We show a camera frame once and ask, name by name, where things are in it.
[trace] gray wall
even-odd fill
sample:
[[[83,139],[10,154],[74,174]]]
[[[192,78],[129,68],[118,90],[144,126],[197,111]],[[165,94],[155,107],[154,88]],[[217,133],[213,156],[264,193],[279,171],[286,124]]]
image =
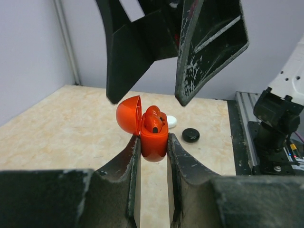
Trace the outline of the gray wall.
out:
[[[74,83],[53,1],[0,1],[0,79],[0,126]]]
[[[132,21],[143,15],[137,0],[121,2]],[[81,81],[105,88],[105,34],[95,1],[64,0],[63,4]],[[225,99],[233,98],[235,91],[261,92],[304,32],[304,0],[242,0],[242,4],[249,49],[209,81],[199,97]],[[174,94],[175,70],[175,58],[155,62],[133,90]]]

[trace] table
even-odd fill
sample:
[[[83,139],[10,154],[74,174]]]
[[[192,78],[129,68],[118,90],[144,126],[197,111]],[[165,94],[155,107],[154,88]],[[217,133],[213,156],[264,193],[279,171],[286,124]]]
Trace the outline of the table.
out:
[[[172,95],[140,95],[142,111],[150,105],[177,118],[170,132],[198,161],[221,175],[235,175],[233,139],[227,101],[194,98],[186,107]],[[2,170],[98,169],[128,143],[131,135],[118,126],[116,105],[105,89],[68,85],[57,90],[0,128]],[[181,138],[185,128],[200,132],[196,143]],[[142,159],[141,227],[168,227],[166,159]]]

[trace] screw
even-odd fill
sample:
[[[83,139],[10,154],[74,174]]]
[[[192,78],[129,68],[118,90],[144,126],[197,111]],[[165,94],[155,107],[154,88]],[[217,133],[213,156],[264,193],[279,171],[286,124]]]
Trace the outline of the screw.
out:
[[[281,166],[276,165],[274,167],[274,170],[277,171],[277,172],[280,172],[281,171]]]

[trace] red-orange plastic object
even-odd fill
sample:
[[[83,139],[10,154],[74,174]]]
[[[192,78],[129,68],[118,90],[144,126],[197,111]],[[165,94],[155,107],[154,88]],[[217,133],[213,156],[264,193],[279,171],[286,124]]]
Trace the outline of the red-orange plastic object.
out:
[[[140,96],[134,96],[118,105],[116,119],[124,131],[140,135],[141,152],[146,160],[159,162],[165,157],[169,135],[167,115],[157,106],[150,106],[142,115]]]

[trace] black round object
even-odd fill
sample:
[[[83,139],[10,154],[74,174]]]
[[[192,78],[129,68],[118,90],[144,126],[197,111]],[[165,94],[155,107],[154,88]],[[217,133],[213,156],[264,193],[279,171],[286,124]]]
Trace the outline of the black round object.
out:
[[[188,143],[193,143],[199,140],[200,133],[194,128],[187,128],[182,132],[182,138]]]

